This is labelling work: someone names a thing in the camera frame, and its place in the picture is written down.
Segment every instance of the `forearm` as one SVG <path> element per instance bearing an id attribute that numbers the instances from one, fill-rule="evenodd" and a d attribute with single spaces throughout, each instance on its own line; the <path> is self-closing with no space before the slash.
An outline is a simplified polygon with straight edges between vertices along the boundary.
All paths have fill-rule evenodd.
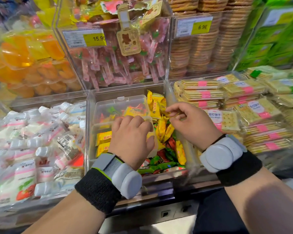
<path id="1" fill-rule="evenodd" d="M 266 168 L 225 190 L 250 233 L 293 233 L 293 190 Z"/>
<path id="2" fill-rule="evenodd" d="M 99 231 L 104 219 L 103 212 L 74 190 L 24 234 L 94 234 Z"/>

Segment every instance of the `hand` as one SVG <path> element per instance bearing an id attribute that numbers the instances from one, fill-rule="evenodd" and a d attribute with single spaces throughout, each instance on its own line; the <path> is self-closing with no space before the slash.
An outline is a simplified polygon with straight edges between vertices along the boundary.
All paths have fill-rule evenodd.
<path id="1" fill-rule="evenodd" d="M 140 116 L 117 118 L 112 125 L 113 136 L 108 151 L 136 171 L 154 148 L 154 136 L 148 140 L 146 137 L 152 131 L 152 123 L 144 121 Z"/>
<path id="2" fill-rule="evenodd" d="M 189 103 L 175 103 L 167 107 L 166 112 L 170 112 L 169 121 L 173 127 L 202 150 L 207 149 L 222 135 L 206 112 Z"/>

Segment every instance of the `person's left hand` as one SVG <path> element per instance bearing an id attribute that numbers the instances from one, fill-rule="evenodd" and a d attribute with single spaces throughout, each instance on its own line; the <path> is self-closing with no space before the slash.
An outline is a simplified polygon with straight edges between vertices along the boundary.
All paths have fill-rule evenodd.
<path id="1" fill-rule="evenodd" d="M 116 154 L 136 171 L 154 148 L 154 136 L 148 140 L 146 137 L 152 131 L 152 123 L 144 121 L 140 116 L 117 118 L 112 125 L 108 151 Z"/>

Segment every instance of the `white wrist device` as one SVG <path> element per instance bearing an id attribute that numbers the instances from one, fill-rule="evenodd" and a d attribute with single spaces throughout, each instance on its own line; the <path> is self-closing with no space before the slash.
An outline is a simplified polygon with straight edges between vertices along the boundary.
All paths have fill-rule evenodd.
<path id="1" fill-rule="evenodd" d="M 200 156 L 200 161 L 209 172 L 216 173 L 229 168 L 243 152 L 247 152 L 246 147 L 233 135 L 227 134 L 208 147 Z"/>
<path id="2" fill-rule="evenodd" d="M 142 187 L 141 175 L 115 154 L 102 153 L 94 161 L 92 168 L 103 173 L 126 199 L 135 197 Z"/>

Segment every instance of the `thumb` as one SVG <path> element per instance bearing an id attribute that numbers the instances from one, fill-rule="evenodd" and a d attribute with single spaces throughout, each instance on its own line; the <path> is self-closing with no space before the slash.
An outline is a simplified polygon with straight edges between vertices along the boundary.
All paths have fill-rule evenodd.
<path id="1" fill-rule="evenodd" d="M 178 120 L 175 117 L 169 118 L 169 121 L 176 130 L 180 131 L 182 129 L 182 127 L 183 127 L 182 121 Z"/>
<path id="2" fill-rule="evenodd" d="M 154 149 L 155 142 L 154 142 L 154 135 L 150 136 L 148 140 L 146 141 L 146 149 L 148 151 L 148 154 Z"/>

